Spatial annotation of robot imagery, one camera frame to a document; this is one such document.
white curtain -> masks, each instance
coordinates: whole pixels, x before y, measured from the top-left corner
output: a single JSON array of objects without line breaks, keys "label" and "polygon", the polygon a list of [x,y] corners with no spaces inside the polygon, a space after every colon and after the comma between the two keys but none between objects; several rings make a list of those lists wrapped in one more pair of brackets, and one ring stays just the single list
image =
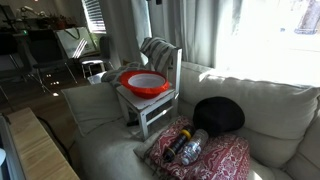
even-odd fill
[{"label": "white curtain", "polygon": [[123,61],[141,61],[140,46],[150,37],[145,0],[99,0],[107,34],[111,36],[111,60],[115,68]]},{"label": "white curtain", "polygon": [[293,33],[293,2],[303,11],[310,1],[151,0],[151,29],[182,47],[184,61],[254,79],[320,84],[320,34]]}]

white wooden chair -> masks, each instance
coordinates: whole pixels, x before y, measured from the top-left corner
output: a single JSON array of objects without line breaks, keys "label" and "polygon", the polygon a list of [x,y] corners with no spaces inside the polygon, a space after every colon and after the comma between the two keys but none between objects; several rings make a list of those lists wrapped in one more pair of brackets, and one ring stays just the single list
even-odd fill
[{"label": "white wooden chair", "polygon": [[[167,79],[169,79],[168,74],[171,74],[171,72],[168,73],[168,68],[171,64],[173,67],[172,78],[169,79],[171,84],[170,88],[153,99],[143,99],[135,96],[124,86],[116,88],[124,118],[129,121],[128,107],[137,113],[143,139],[146,140],[149,136],[148,125],[158,120],[168,111],[171,111],[172,117],[178,115],[182,49],[176,48],[160,38],[146,38],[141,47],[141,52],[148,57],[148,63],[151,69],[161,72]],[[153,116],[151,119],[147,119],[149,113],[155,111],[168,101],[171,101],[170,107]]]}]

wooden floor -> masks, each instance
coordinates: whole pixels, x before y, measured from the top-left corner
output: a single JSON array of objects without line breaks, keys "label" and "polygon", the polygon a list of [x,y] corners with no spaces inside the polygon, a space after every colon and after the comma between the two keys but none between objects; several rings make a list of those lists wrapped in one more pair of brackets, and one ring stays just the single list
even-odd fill
[{"label": "wooden floor", "polygon": [[[52,92],[56,92],[59,96],[43,92],[39,84],[31,79],[24,82],[21,78],[1,81],[0,85],[7,94],[10,104],[14,111],[30,107],[36,116],[39,116],[49,122],[58,138],[66,146],[70,148],[74,142],[74,132],[77,128],[69,107],[64,99],[61,89],[86,86],[89,82],[83,78],[79,68],[71,67],[78,83],[76,84],[66,69],[59,69],[49,72],[50,78],[46,78],[48,88]],[[4,114],[12,113],[5,97],[0,92],[0,112]],[[73,161],[73,168],[79,177],[82,176],[78,150],[76,146],[70,149],[70,155]]]}]

table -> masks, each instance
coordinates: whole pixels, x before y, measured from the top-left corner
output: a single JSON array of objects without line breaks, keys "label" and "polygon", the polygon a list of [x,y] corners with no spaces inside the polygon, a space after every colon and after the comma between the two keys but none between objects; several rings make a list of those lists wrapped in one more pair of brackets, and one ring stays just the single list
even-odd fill
[{"label": "table", "polygon": [[167,91],[161,93],[159,96],[153,99],[140,98],[134,95],[130,90],[128,90],[124,86],[119,86],[116,88],[116,90],[117,90],[122,113],[124,115],[125,120],[126,121],[130,120],[128,107],[130,107],[135,113],[137,113],[140,129],[143,135],[143,140],[146,140],[149,137],[148,125],[158,120],[161,116],[163,116],[170,110],[171,110],[172,116],[177,115],[177,108],[176,108],[177,106],[175,105],[174,102],[172,102],[172,105],[169,108],[161,111],[150,120],[147,120],[147,115],[150,112],[156,110],[166,102],[175,99],[174,89],[168,89]]},{"label": "table", "polygon": [[26,179],[79,179],[30,108],[8,118]]}]

water bottle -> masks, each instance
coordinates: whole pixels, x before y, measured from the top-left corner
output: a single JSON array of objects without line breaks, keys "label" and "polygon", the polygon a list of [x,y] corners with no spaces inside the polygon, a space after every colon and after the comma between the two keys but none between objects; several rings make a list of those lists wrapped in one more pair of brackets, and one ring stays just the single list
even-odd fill
[{"label": "water bottle", "polygon": [[207,140],[208,133],[203,129],[198,129],[183,149],[181,157],[182,164],[188,165],[194,162],[201,153],[201,149]]}]

